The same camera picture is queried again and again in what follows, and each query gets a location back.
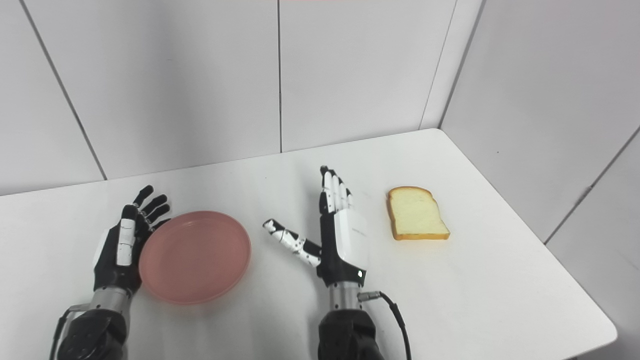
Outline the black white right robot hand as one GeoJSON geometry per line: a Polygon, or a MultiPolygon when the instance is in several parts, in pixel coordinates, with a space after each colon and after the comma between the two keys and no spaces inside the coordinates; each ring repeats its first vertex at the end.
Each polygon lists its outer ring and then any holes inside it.
{"type": "Polygon", "coordinates": [[[262,227],[288,252],[316,270],[327,286],[339,283],[365,285],[370,262],[366,219],[354,206],[354,196],[334,169],[320,167],[320,244],[268,219],[262,227]]]}

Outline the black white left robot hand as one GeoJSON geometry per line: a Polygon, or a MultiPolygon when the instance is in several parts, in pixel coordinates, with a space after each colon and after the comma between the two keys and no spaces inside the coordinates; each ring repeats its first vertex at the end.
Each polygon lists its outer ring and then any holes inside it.
{"type": "Polygon", "coordinates": [[[154,187],[143,187],[135,199],[122,208],[121,216],[107,232],[102,248],[94,262],[93,289],[122,289],[134,296],[142,285],[140,258],[151,235],[167,223],[159,220],[170,210],[166,194],[144,201],[154,192],[154,187]]]}

